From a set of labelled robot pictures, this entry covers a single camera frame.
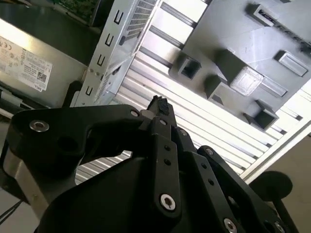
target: screw hole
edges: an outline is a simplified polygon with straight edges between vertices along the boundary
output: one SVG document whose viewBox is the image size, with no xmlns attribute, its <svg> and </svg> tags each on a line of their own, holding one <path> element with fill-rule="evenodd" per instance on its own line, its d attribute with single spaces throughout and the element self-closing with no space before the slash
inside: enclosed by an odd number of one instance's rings
<svg viewBox="0 0 311 233">
<path fill-rule="evenodd" d="M 131 111 L 131 114 L 132 114 L 133 116 L 135 116 L 135 117 L 138 117 L 138 116 L 139 116 L 139 113 L 137 113 L 137 112 L 134 111 L 134 110 Z"/>
<path fill-rule="evenodd" d="M 71 137 L 60 137 L 57 140 L 58 147 L 65 152 L 72 152 L 78 148 L 78 143 Z"/>
<path fill-rule="evenodd" d="M 44 128 L 44 124 L 42 124 L 41 122 L 35 123 L 35 126 L 36 126 L 37 128 L 39 128 L 39 129 Z"/>
<path fill-rule="evenodd" d="M 168 160 L 168 159 L 165 159 L 165 160 L 164 160 L 164 163 L 165 163 L 167 166 L 170 166 L 170 165 L 171 165 L 171 162 L 170 162 L 170 160 Z"/>
<path fill-rule="evenodd" d="M 212 181 L 211 179 L 208 179 L 208 182 L 209 182 L 209 184 L 212 185 L 212 186 L 214 186 L 214 184 L 215 184 L 214 181 Z"/>
</svg>

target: metal screw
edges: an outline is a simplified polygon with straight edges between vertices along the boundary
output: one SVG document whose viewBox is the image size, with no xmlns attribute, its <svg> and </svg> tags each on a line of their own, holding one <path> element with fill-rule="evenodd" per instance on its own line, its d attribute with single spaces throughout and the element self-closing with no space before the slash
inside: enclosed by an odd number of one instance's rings
<svg viewBox="0 0 311 233">
<path fill-rule="evenodd" d="M 167 123 L 166 123 L 164 120 L 162 120 L 162 119 L 160 120 L 160 122 L 161 122 L 162 125 L 166 125 L 166 124 L 167 124 Z"/>
<path fill-rule="evenodd" d="M 283 229 L 283 227 L 278 222 L 275 222 L 275 225 L 280 232 L 285 233 L 285 230 Z"/>
<path fill-rule="evenodd" d="M 138 113 L 135 112 L 135 111 L 131 111 L 131 114 L 132 114 L 133 116 L 135 116 L 135 117 L 138 117 Z"/>
<path fill-rule="evenodd" d="M 234 223 L 229 218 L 224 219 L 224 224 L 230 233 L 237 233 L 238 232 L 237 227 L 234 225 Z"/>
<path fill-rule="evenodd" d="M 187 136 L 187 132 L 184 131 L 184 130 L 180 130 L 181 134 L 184 135 L 184 136 Z"/>
<path fill-rule="evenodd" d="M 206 152 L 208 155 L 213 155 L 214 152 L 210 148 L 206 148 Z"/>
<path fill-rule="evenodd" d="M 160 202 L 166 210 L 174 211 L 176 208 L 176 203 L 174 199 L 168 194 L 162 194 L 160 197 Z"/>
<path fill-rule="evenodd" d="M 33 120 L 30 122 L 29 127 L 39 133 L 48 131 L 50 128 L 49 124 L 43 120 Z"/>
</svg>

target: barcode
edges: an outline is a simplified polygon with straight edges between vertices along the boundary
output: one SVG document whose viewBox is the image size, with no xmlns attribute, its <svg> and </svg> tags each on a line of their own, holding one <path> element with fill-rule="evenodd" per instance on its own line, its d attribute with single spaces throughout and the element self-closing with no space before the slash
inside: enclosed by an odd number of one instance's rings
<svg viewBox="0 0 311 233">
<path fill-rule="evenodd" d="M 41 72 L 38 72 L 37 79 L 45 83 L 47 76 L 45 74 L 42 74 Z"/>
<path fill-rule="evenodd" d="M 45 70 L 45 64 L 41 64 L 41 63 L 35 61 L 34 59 L 30 59 L 30 58 L 27 58 L 27 61 L 29 61 L 30 63 L 40 67 L 43 70 Z"/>
</svg>

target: bolt head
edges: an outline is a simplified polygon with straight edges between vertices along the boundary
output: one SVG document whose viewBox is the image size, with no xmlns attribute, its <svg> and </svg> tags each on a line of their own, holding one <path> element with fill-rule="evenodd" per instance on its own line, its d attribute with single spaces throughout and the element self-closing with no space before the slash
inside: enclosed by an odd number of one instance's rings
<svg viewBox="0 0 311 233">
<path fill-rule="evenodd" d="M 214 154 L 214 152 L 210 149 L 210 148 L 206 148 L 206 153 L 208 154 L 208 155 L 213 155 Z"/>
<path fill-rule="evenodd" d="M 187 132 L 184 131 L 184 130 L 180 130 L 181 134 L 184 135 L 184 136 L 187 136 Z"/>
</svg>

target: white wall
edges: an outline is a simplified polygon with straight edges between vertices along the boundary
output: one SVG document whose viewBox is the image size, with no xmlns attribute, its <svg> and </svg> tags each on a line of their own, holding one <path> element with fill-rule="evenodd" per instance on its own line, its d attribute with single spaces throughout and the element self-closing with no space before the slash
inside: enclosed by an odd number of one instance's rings
<svg viewBox="0 0 311 233">
<path fill-rule="evenodd" d="M 311 138 L 306 137 L 268 170 L 287 174 L 293 190 L 283 202 L 300 233 L 311 233 Z"/>
</svg>

